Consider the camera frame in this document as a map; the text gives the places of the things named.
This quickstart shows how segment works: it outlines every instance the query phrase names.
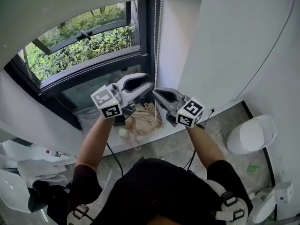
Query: white appliance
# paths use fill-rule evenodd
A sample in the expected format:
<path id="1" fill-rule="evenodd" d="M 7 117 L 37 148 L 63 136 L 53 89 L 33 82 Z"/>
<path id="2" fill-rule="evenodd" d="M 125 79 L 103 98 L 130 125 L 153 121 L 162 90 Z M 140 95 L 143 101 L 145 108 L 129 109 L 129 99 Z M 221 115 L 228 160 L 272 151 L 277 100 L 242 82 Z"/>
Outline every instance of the white appliance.
<path id="1" fill-rule="evenodd" d="M 280 182 L 265 197 L 258 197 L 252 201 L 253 210 L 249 216 L 249 221 L 258 224 L 266 220 L 276 204 L 288 203 L 293 196 L 293 184 L 291 181 Z"/>
<path id="2" fill-rule="evenodd" d="M 229 134 L 226 145 L 233 153 L 247 154 L 269 146 L 276 137 L 273 118 L 261 115 L 237 126 Z"/>

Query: white wall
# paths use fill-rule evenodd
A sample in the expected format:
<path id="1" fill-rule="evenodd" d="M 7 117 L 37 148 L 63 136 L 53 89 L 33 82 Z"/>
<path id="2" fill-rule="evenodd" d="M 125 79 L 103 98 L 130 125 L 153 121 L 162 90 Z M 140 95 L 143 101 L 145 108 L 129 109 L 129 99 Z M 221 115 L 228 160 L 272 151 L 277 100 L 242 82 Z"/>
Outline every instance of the white wall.
<path id="1" fill-rule="evenodd" d="M 0 129 L 52 150 L 78 154 L 81 131 L 30 97 L 10 76 L 0 72 Z"/>
<path id="2" fill-rule="evenodd" d="M 233 105 L 275 43 L 292 1 L 202 0 L 179 90 L 205 105 L 206 114 Z"/>
<path id="3" fill-rule="evenodd" d="M 254 116 L 269 114 L 277 139 L 268 147 L 276 181 L 292 180 L 294 197 L 279 206 L 279 218 L 300 212 L 300 0 L 278 43 L 252 81 L 255 88 L 244 99 Z"/>
<path id="4" fill-rule="evenodd" d="M 163 0 L 157 87 L 177 88 L 202 0 Z"/>

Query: forearm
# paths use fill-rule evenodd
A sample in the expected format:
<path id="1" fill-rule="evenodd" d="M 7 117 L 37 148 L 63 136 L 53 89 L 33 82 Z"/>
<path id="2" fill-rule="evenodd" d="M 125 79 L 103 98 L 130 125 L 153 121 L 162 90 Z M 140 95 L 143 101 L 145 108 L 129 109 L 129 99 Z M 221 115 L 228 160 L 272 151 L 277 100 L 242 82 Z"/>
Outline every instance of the forearm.
<path id="1" fill-rule="evenodd" d="M 76 165 L 84 164 L 97 170 L 112 125 L 113 119 L 104 120 L 100 117 L 97 120 L 83 142 Z"/>
<path id="2" fill-rule="evenodd" d="M 225 160 L 218 145 L 202 128 L 198 126 L 187 127 L 187 131 L 200 161 L 206 168 L 216 161 Z"/>

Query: person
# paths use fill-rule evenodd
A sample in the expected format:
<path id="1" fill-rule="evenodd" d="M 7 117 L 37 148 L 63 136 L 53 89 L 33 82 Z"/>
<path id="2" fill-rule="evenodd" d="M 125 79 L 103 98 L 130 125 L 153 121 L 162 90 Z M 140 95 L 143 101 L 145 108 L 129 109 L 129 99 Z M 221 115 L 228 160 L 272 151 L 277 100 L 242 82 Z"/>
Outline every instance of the person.
<path id="1" fill-rule="evenodd" d="M 113 119 L 100 117 L 83 142 L 70 188 L 69 215 L 81 204 L 94 202 L 104 192 L 99 186 L 96 170 L 112 125 Z M 203 128 L 187 127 L 187 131 L 207 169 L 207 179 L 244 200 L 249 214 L 253 207 L 248 194 L 219 147 Z M 220 196 L 196 175 L 164 160 L 140 159 L 115 182 L 91 224 L 225 224 L 212 215 L 212 211 L 220 210 L 221 204 Z"/>

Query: green debris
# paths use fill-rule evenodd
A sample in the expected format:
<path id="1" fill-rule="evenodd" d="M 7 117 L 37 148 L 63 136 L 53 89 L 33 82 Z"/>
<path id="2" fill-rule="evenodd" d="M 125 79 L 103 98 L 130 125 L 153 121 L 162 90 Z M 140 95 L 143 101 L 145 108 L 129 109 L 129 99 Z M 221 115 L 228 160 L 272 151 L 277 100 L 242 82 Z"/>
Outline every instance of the green debris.
<path id="1" fill-rule="evenodd" d="M 259 169 L 259 166 L 250 165 L 247 169 L 248 172 L 256 172 Z"/>

